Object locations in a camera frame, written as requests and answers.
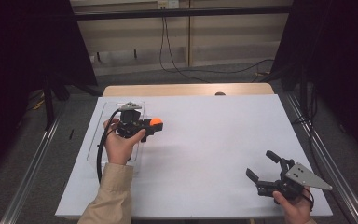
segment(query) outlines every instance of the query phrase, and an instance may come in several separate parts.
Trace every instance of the transparent plastic container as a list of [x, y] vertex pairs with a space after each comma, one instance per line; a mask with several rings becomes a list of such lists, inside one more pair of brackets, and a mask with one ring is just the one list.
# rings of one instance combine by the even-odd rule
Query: transparent plastic container
[[[101, 143], [101, 137], [103, 135], [103, 123], [106, 120], [109, 120], [112, 114], [119, 108], [121, 108], [125, 103], [117, 103], [117, 102], [109, 102], [105, 103], [103, 106], [103, 112], [101, 114], [101, 117], [98, 121], [98, 127], [95, 130], [94, 137], [92, 139], [91, 147], [89, 148], [89, 155], [87, 157], [87, 161], [91, 162], [93, 166], [95, 166], [95, 162], [97, 161], [97, 153], [98, 153], [98, 147]], [[139, 119], [146, 119], [147, 116], [145, 115], [145, 102], [133, 102], [139, 106], [141, 106], [141, 109], [137, 109], [138, 112], [141, 112], [141, 116]], [[115, 118], [120, 119], [121, 113], [118, 112], [115, 114]], [[133, 151], [131, 154], [131, 157], [127, 161], [127, 165], [134, 167], [134, 174], [136, 175], [139, 172], [139, 163], [142, 157], [142, 149], [144, 147], [144, 143], [138, 143], [133, 147]], [[103, 147], [103, 155], [101, 157], [101, 166], [104, 168], [105, 164], [108, 162], [107, 154], [105, 147]]]

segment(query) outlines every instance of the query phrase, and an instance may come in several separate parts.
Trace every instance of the metal bracket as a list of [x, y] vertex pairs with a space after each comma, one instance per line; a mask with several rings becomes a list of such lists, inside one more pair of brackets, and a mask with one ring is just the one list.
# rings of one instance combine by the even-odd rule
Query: metal bracket
[[298, 162], [286, 173], [286, 177], [302, 186], [310, 186], [317, 189], [327, 190], [333, 189], [331, 185], [327, 184], [319, 176]]
[[141, 106], [129, 101], [128, 103], [124, 104], [119, 111], [126, 111], [126, 110], [135, 110], [135, 109], [142, 109]]

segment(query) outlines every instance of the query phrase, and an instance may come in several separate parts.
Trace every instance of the metal frame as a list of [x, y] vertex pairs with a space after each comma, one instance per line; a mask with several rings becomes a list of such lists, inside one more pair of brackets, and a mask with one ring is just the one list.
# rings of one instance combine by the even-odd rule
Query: metal frame
[[19, 217], [19, 214], [21, 212], [21, 209], [25, 203], [25, 200], [27, 199], [27, 196], [31, 191], [31, 187], [34, 183], [34, 179], [36, 178], [36, 174], [39, 171], [39, 167], [42, 163], [42, 160], [45, 157], [50, 142], [57, 130], [58, 124], [60, 122], [60, 118], [65, 108], [65, 104], [66, 103], [62, 103], [62, 106], [60, 107], [58, 112], [58, 116], [51, 124], [49, 130], [45, 131], [42, 141], [40, 142], [39, 147], [37, 148], [36, 153], [34, 154], [34, 158], [32, 159], [31, 164], [29, 165], [28, 170], [25, 173], [19, 188], [16, 191], [16, 194], [14, 195], [13, 199], [11, 200], [10, 204], [7, 207], [4, 216], [1, 219], [0, 222], [1, 224], [16, 223], [17, 218]]
[[193, 17], [193, 16], [225, 16], [225, 15], [255, 15], [255, 14], [282, 14], [289, 13], [291, 6], [277, 7], [221, 7], [221, 8], [178, 8], [153, 9], [112, 12], [87, 12], [75, 15], [33, 16], [31, 19], [47, 19], [59, 21], [94, 21], [137, 18], [163, 18], [163, 17]]
[[[294, 96], [292, 92], [287, 93], [287, 98], [296, 112], [296, 115], [301, 118], [302, 113], [299, 106], [299, 102], [297, 98]], [[310, 135], [310, 124], [308, 122], [302, 122], [302, 126], [304, 131], [307, 135]], [[314, 146], [319, 158], [321, 159], [324, 167], [326, 168], [328, 174], [330, 174], [339, 194], [341, 195], [342, 199], [344, 200], [345, 204], [351, 211], [353, 218], [358, 223], [358, 198], [354, 194], [353, 190], [351, 189], [349, 183], [344, 178], [342, 173], [339, 171], [336, 163], [334, 162], [333, 158], [330, 156], [326, 146], [324, 145], [322, 139], [319, 137], [319, 134], [313, 129], [313, 134], [311, 137], [312, 145]]]

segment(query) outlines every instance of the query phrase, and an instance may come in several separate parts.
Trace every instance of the sleeve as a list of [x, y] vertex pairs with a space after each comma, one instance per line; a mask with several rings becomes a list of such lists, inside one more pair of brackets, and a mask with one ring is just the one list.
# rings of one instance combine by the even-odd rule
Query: sleeve
[[95, 200], [79, 219], [79, 224], [131, 224], [131, 183], [133, 167], [107, 163]]

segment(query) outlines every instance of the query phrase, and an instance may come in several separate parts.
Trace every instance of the hand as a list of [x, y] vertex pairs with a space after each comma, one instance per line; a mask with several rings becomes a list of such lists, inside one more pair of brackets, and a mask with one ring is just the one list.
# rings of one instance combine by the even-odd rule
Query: hand
[[[132, 154], [132, 149], [145, 136], [146, 130], [142, 129], [136, 135], [131, 138], [122, 138], [115, 132], [119, 119], [113, 119], [113, 125], [109, 127], [105, 148], [107, 153], [107, 159], [109, 163], [118, 165], [126, 165], [127, 160]], [[103, 123], [103, 127], [106, 128], [108, 120]]]
[[[305, 189], [303, 189], [303, 195], [309, 197], [310, 194]], [[310, 202], [303, 197], [300, 196], [297, 200], [289, 202], [279, 191], [274, 191], [272, 196], [283, 208], [287, 224], [304, 224], [310, 221]]]

